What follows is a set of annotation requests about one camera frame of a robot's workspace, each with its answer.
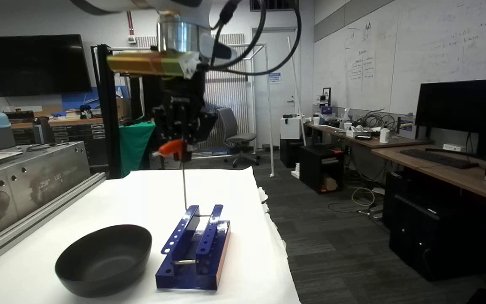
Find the green cloth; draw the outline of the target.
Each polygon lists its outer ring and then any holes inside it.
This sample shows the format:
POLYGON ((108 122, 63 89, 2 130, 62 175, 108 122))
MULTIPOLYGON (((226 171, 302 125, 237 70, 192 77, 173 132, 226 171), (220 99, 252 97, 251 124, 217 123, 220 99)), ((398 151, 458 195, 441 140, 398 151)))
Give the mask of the green cloth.
POLYGON ((154 121, 119 126, 120 175, 126 177, 138 171, 150 137, 156 129, 154 121))

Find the blue metal tool rack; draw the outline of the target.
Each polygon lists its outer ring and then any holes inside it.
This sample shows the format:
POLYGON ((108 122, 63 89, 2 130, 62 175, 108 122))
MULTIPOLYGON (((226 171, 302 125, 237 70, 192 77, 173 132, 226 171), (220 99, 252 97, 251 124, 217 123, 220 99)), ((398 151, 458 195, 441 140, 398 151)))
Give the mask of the blue metal tool rack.
POLYGON ((165 258, 155 275, 158 289, 218 290, 231 238, 231 222, 221 220, 223 207, 215 205, 199 228, 200 208, 189 206, 161 250, 165 258), (187 259, 197 263, 171 263, 187 259))

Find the orange handled metal screwdriver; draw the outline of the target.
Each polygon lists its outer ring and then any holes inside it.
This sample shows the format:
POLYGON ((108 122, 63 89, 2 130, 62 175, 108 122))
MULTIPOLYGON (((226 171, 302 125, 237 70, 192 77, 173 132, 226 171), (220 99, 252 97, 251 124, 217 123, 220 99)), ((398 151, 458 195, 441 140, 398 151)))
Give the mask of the orange handled metal screwdriver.
POLYGON ((174 160, 180 162, 181 173, 182 173, 182 185, 183 185, 183 196, 184 196, 184 207, 185 210, 188 209, 187 200, 187 190, 186 190, 186 173, 185 164, 192 159, 192 154, 195 151, 195 146, 188 144, 187 139, 179 139, 169 141, 162 145, 157 151, 152 152, 152 157, 166 158, 173 156, 174 160))

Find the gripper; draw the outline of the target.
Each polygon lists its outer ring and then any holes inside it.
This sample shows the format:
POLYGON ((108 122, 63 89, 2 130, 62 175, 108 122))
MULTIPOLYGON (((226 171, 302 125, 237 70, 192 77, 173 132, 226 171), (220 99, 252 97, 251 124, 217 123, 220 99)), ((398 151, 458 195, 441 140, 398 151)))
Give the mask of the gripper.
POLYGON ((193 151, 200 143, 207 141, 214 128, 218 114, 208 112, 205 106, 206 73, 197 71, 191 79, 177 76, 161 77, 161 105, 153 106, 153 118, 159 145, 184 139, 184 162, 191 161, 193 151), (170 105, 171 98, 187 102, 191 110, 198 112, 196 117, 184 122, 184 105, 170 105))

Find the black metal frame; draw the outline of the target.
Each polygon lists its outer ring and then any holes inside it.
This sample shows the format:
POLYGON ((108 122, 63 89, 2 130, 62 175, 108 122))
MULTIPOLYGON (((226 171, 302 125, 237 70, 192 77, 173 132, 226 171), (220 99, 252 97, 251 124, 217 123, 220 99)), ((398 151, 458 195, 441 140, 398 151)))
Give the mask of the black metal frame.
MULTIPOLYGON (((120 148, 119 126, 133 125, 140 122, 153 121, 152 117, 142 108, 142 98, 130 98, 129 116, 119 114, 118 98, 116 96, 116 73, 107 64, 106 58, 113 54, 113 50, 106 44, 99 44, 91 48, 93 70, 96 77, 97 93, 100 98, 100 108, 105 127, 106 152, 108 156, 107 175, 110 179, 119 179, 120 175, 120 148)), ((150 137, 146 152, 139 171, 150 170, 150 154, 156 149, 156 128, 150 137)))

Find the black open cabinet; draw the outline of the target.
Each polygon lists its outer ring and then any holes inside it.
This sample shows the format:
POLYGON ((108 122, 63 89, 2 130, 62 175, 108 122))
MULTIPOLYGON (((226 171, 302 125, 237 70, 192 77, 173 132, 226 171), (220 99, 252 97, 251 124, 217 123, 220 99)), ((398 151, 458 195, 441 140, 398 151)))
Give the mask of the black open cabinet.
POLYGON ((345 177, 345 154, 329 144, 299 148, 299 178, 318 194, 342 191, 345 177))

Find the long wooden desk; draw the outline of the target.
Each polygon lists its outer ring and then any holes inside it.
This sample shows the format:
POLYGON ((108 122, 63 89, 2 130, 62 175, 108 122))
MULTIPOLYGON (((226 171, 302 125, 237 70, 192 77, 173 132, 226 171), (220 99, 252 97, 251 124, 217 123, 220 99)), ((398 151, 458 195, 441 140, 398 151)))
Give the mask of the long wooden desk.
POLYGON ((401 164, 404 167, 419 171, 486 198, 485 161, 475 160, 479 164, 477 168, 457 169, 401 154, 403 149, 424 150, 426 148, 434 148, 432 140, 410 140, 403 137, 392 137, 387 144, 382 144, 378 138, 373 138, 370 141, 355 140, 352 137, 345 136, 339 129, 330 126, 314 125, 310 122, 305 123, 304 126, 312 128, 313 131, 319 130, 328 135, 365 146, 371 150, 372 154, 378 157, 401 164))

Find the whiteboard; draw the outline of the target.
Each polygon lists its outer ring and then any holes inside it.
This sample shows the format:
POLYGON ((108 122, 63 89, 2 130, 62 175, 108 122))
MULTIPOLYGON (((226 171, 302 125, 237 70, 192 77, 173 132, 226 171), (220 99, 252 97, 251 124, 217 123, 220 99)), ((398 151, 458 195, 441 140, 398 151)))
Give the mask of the whiteboard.
POLYGON ((420 85, 486 79, 486 0, 317 0, 313 89, 415 113, 420 85))

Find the grey office chair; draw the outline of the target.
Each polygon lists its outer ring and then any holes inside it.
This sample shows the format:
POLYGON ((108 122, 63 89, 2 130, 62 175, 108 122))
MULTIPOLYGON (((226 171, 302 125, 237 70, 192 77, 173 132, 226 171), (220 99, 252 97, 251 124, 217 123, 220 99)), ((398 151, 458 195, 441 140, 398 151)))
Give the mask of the grey office chair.
POLYGON ((237 152, 232 162, 232 167, 236 168, 243 160, 249 160, 257 166, 260 165, 261 157, 259 155, 252 156, 246 151, 246 148, 252 141, 257 139, 258 135, 256 133, 240 132, 237 119, 231 108, 220 108, 218 109, 218 114, 222 122, 223 143, 237 152))

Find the black keyboard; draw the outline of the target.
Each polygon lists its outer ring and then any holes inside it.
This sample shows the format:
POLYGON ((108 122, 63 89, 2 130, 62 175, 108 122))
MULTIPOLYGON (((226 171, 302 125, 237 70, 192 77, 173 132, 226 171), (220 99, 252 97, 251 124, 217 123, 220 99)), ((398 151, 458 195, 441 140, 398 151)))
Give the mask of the black keyboard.
POLYGON ((419 149, 404 149, 399 151, 403 155, 418 158, 424 161, 437 163, 442 166, 453 167, 457 169, 470 169, 479 167, 478 163, 470 162, 467 160, 461 160, 459 158, 453 158, 445 155, 440 155, 432 152, 427 152, 419 149))

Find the white paper table cover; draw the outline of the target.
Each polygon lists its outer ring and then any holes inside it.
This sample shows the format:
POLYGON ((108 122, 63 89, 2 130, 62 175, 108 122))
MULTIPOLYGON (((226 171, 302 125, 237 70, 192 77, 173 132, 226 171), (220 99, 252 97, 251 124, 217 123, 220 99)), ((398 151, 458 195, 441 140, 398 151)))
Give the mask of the white paper table cover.
POLYGON ((104 181, 0 256, 0 304, 300 304, 285 246, 265 213, 252 168, 241 171, 135 171, 104 181), (207 214, 224 206, 231 236, 217 291, 159 290, 162 247, 184 214, 184 198, 207 214), (104 227, 135 224, 152 235, 143 277, 114 296, 71 294, 55 274, 60 254, 104 227))

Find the black bowl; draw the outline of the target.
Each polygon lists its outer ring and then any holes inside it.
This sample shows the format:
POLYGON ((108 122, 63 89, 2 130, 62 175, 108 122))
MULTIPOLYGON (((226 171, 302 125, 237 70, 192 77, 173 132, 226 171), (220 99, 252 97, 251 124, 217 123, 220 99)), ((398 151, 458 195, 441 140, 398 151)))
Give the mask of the black bowl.
POLYGON ((75 296, 112 296, 143 276, 151 247, 152 235, 145 227, 114 225, 69 245, 55 262, 54 271, 75 296))

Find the wooden workbench with drawers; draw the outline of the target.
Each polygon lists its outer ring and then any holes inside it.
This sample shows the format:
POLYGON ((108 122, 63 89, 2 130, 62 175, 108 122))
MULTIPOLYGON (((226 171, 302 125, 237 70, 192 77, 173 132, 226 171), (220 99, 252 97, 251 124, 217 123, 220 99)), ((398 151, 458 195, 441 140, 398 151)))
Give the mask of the wooden workbench with drawers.
MULTIPOLYGON (((56 142, 83 141, 89 167, 106 169, 108 156, 106 152, 105 127, 102 119, 80 119, 75 121, 50 121, 56 142)), ((19 145, 34 144, 33 123, 12 124, 15 141, 19 145)))

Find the black computer tower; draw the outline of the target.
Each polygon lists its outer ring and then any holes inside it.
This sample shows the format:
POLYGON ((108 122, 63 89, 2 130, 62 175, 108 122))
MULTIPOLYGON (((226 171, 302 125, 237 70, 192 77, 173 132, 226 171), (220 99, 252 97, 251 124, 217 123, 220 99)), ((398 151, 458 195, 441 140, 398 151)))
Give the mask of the black computer tower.
POLYGON ((386 175, 389 248, 427 281, 486 269, 486 198, 418 171, 386 175))

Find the ceiling air vent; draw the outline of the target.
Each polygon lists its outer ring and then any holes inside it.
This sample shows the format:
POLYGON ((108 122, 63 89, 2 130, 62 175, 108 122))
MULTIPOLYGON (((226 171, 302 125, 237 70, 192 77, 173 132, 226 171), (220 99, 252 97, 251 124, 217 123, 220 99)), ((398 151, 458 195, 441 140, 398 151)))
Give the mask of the ceiling air vent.
POLYGON ((290 11, 298 7, 299 0, 249 0, 249 9, 251 12, 260 12, 263 2, 267 11, 290 11))

